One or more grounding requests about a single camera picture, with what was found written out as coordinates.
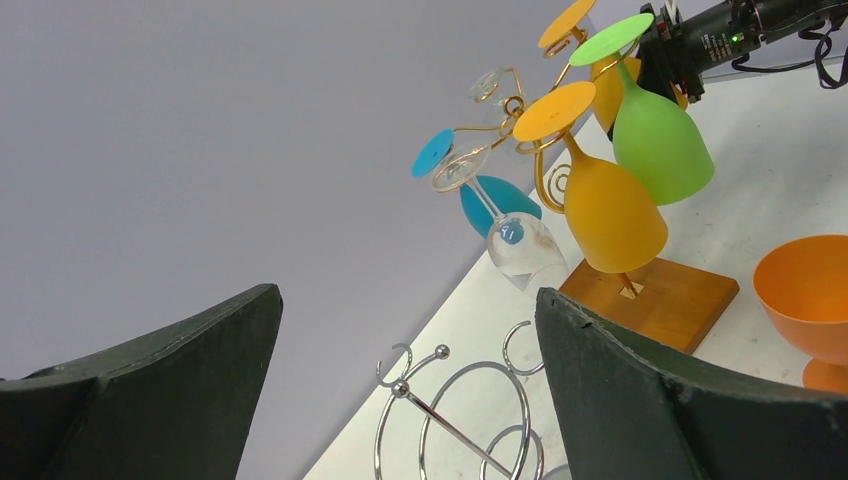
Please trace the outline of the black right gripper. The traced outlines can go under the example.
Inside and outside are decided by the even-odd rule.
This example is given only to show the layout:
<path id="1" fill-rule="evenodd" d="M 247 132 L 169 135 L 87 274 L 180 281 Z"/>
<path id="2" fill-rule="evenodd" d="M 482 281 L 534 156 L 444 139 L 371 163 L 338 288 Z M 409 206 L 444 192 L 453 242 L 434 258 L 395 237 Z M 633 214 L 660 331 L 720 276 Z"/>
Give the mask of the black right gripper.
<path id="1" fill-rule="evenodd" d="M 722 1 L 688 19 L 668 7 L 656 13 L 646 4 L 640 11 L 651 14 L 654 24 L 640 39 L 637 84 L 667 99 L 681 91 L 690 102 L 700 101 L 702 74 L 724 64 L 757 74 L 814 66 L 824 88 L 847 84 L 846 67 L 835 79 L 823 65 L 833 48 L 830 35 L 847 21 L 845 1 Z M 810 60 L 770 67 L 749 63 L 751 52 L 792 35 L 815 44 Z"/>

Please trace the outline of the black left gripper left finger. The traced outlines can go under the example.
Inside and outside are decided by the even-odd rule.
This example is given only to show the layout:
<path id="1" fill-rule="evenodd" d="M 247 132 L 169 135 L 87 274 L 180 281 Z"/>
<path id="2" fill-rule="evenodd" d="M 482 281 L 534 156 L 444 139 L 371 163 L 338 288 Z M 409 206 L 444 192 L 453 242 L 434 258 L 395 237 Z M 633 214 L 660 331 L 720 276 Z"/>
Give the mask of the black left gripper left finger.
<path id="1" fill-rule="evenodd" d="M 190 318 L 1 383 L 5 479 L 233 479 L 284 303 L 260 284 Z"/>

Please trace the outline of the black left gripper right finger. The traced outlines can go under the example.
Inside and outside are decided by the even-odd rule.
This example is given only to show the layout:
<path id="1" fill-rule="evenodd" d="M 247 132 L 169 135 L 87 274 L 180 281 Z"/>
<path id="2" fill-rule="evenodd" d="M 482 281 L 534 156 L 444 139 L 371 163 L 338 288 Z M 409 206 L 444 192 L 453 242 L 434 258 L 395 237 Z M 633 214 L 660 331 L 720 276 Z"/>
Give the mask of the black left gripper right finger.
<path id="1" fill-rule="evenodd" d="M 545 287 L 535 326 L 576 479 L 843 479 L 847 398 L 735 372 Z"/>

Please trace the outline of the yellow wine glass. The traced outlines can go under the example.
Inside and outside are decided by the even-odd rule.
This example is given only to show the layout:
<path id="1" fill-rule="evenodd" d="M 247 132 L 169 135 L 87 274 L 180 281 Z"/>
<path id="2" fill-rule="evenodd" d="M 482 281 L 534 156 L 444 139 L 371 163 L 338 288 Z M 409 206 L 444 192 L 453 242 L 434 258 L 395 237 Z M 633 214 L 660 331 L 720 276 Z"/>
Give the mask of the yellow wine glass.
<path id="1" fill-rule="evenodd" d="M 582 46 L 589 34 L 581 29 L 579 22 L 588 15 L 595 0 L 570 1 L 570 5 L 546 28 L 538 40 L 538 47 L 544 49 L 544 57 L 551 58 L 570 45 L 574 40 L 577 46 Z M 616 70 L 611 64 L 613 57 L 605 57 L 590 66 L 590 80 L 597 88 L 597 95 L 592 103 L 595 118 L 609 139 L 612 139 L 614 122 L 618 114 L 622 98 L 623 86 Z"/>
<path id="2" fill-rule="evenodd" d="M 632 173 L 586 154 L 570 133 L 591 106 L 596 86 L 577 81 L 533 103 L 517 120 L 513 137 L 520 143 L 560 136 L 571 163 L 562 213 L 586 261 L 595 270 L 623 274 L 654 260 L 669 233 L 647 188 Z"/>

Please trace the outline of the green plastic wine glass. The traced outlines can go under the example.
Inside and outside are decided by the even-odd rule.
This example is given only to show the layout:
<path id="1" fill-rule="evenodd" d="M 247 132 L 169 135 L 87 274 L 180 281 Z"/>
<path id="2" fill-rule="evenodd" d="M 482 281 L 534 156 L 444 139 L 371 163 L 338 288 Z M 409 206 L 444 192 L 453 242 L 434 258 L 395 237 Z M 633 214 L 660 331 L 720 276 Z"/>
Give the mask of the green plastic wine glass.
<path id="1" fill-rule="evenodd" d="M 686 111 L 639 86 L 623 65 L 620 51 L 636 47 L 654 23 L 640 13 L 601 30 L 570 56 L 573 66 L 588 66 L 612 57 L 623 86 L 615 120 L 613 150 L 619 166 L 634 174 L 654 202 L 668 205 L 701 191 L 713 178 L 714 163 L 701 133 Z"/>

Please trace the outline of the gold wire glass rack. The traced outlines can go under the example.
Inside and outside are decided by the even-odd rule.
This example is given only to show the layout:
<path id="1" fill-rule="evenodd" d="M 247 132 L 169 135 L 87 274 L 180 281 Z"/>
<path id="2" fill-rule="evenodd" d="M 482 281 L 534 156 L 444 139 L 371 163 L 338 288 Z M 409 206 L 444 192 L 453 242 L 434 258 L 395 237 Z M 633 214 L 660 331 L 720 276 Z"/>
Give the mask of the gold wire glass rack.
<path id="1" fill-rule="evenodd" d="M 626 46 L 620 54 L 623 65 L 637 83 L 641 62 L 639 44 Z M 574 83 L 556 80 L 555 89 Z M 649 264 L 623 274 L 603 273 L 592 268 L 577 245 L 562 213 L 570 155 L 563 139 L 554 134 L 540 142 L 518 142 L 513 128 L 518 118 L 538 99 L 523 96 L 507 100 L 507 117 L 491 130 L 496 132 L 485 175 L 513 183 L 542 209 L 542 222 L 549 229 L 570 269 L 558 289 L 566 296 L 618 324 L 677 350 L 691 353 L 737 295 L 736 280 L 665 260 L 659 255 Z M 680 91 L 676 102 L 687 112 Z M 618 165 L 609 139 L 595 118 L 592 104 L 571 126 L 577 145 L 588 155 Z"/>

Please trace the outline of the silver wire glass rack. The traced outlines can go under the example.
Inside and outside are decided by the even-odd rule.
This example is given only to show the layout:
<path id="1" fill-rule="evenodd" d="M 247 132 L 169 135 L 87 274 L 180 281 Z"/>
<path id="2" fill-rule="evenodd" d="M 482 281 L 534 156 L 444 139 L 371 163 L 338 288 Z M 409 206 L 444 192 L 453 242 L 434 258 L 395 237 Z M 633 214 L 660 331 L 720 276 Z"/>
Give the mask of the silver wire glass rack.
<path id="1" fill-rule="evenodd" d="M 480 360 L 440 377 L 440 386 L 427 385 L 431 367 L 451 356 L 438 344 L 421 358 L 408 344 L 399 371 L 386 375 L 375 369 L 379 386 L 388 392 L 379 415 L 373 443 L 373 475 L 386 479 L 393 472 L 389 456 L 406 452 L 414 479 L 446 479 L 458 467 L 459 479 L 569 479 L 564 455 L 548 453 L 552 440 L 545 419 L 531 411 L 531 392 L 543 365 L 510 357 L 511 346 L 528 332 L 531 322 L 513 326 L 505 335 L 498 360 Z"/>

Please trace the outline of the clear small wine glass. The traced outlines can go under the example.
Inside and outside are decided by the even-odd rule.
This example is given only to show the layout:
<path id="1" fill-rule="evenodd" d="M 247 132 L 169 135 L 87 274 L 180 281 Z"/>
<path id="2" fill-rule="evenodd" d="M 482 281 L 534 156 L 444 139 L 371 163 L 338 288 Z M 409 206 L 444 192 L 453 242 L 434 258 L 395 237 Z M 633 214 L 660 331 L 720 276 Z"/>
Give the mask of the clear small wine glass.
<path id="1" fill-rule="evenodd" d="M 562 286 L 570 273 L 542 218 L 524 213 L 500 214 L 483 239 L 499 273 L 530 296 L 535 296 L 541 288 Z"/>

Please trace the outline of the clear patterned wine glass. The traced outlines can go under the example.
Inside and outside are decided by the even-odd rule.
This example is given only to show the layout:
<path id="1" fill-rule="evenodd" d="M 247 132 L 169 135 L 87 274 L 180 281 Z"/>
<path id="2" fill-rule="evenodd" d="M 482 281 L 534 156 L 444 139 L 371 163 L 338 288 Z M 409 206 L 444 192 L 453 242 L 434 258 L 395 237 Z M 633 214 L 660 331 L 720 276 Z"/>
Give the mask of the clear patterned wine glass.
<path id="1" fill-rule="evenodd" d="M 500 124 L 506 117 L 507 100 L 523 96 L 517 72 L 511 67 L 499 67 L 483 74 L 469 89 L 468 98 L 483 109 L 483 124 Z"/>

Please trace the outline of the blue plastic wine glass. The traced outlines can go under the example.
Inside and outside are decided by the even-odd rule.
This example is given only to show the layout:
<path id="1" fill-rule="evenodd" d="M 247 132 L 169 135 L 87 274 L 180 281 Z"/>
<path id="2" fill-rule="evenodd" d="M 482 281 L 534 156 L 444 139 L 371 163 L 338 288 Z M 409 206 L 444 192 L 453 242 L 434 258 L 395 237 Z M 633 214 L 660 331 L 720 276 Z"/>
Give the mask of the blue plastic wine glass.
<path id="1" fill-rule="evenodd" d="M 513 183 L 485 175 L 493 145 L 485 141 L 459 143 L 457 129 L 436 133 L 418 152 L 410 174 L 429 179 L 437 193 L 457 192 L 471 227 L 485 238 L 498 215 L 524 213 L 542 218 L 541 206 Z"/>

